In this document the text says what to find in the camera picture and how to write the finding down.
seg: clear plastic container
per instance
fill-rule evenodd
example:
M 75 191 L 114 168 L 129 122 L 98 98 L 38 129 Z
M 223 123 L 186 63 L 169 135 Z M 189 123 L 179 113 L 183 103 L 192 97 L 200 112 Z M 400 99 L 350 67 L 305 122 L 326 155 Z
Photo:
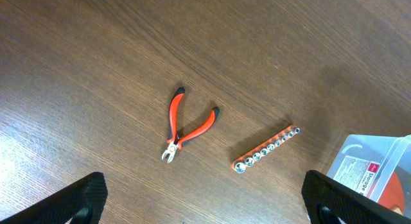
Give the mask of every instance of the clear plastic container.
M 411 218 L 411 135 L 349 135 L 327 176 Z

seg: pliers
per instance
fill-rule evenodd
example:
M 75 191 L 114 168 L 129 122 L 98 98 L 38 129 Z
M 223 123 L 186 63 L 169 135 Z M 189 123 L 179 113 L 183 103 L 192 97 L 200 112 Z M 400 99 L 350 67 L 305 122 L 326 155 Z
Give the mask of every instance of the pliers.
M 218 107 L 214 107 L 211 111 L 210 116 L 208 117 L 207 121 L 197 128 L 196 130 L 192 131 L 188 135 L 184 137 L 179 137 L 177 135 L 177 110 L 179 108 L 180 101 L 184 95 L 186 90 L 183 87 L 180 87 L 175 92 L 173 98 L 171 99 L 170 107 L 168 109 L 169 116 L 170 116 L 170 135 L 168 137 L 167 143 L 169 143 L 167 150 L 161 156 L 161 160 L 164 160 L 168 155 L 167 163 L 170 163 L 173 158 L 174 154 L 177 150 L 181 150 L 183 145 L 187 144 L 190 139 L 194 137 L 198 137 L 199 135 L 206 132 L 214 122 L 217 120 L 218 114 L 220 113 L 220 109 Z

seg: black handle tip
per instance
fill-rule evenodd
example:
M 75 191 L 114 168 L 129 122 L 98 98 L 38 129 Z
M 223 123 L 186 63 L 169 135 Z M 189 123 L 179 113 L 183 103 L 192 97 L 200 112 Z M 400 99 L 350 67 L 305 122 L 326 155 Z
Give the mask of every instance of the black handle tip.
M 219 109 L 218 107 L 214 107 L 214 108 L 213 108 L 213 111 L 214 111 L 214 113 L 216 114 L 216 119 L 217 119 L 217 117 L 218 117 L 218 115 L 219 115 L 219 113 L 220 113 L 220 109 Z
M 185 92 L 186 92 L 186 90 L 185 90 L 184 87 L 179 87 L 177 89 L 177 91 L 175 91 L 175 94 L 178 95 L 178 94 L 182 94 L 182 93 L 185 93 Z

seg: label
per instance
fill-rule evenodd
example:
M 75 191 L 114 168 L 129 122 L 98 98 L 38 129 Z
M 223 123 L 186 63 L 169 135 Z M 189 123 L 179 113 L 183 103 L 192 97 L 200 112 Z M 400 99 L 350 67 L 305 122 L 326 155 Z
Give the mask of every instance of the label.
M 334 180 L 365 196 L 379 168 L 380 164 L 377 162 L 345 156 Z

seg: wood grain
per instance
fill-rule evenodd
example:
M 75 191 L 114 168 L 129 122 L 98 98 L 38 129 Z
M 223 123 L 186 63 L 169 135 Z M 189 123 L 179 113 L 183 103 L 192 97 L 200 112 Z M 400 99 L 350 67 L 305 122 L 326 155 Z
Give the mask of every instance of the wood grain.
M 307 223 L 305 172 L 341 136 L 411 132 L 411 0 L 0 3 L 0 220 L 101 171 L 101 223 Z M 165 164 L 182 85 L 184 133 L 221 112 Z

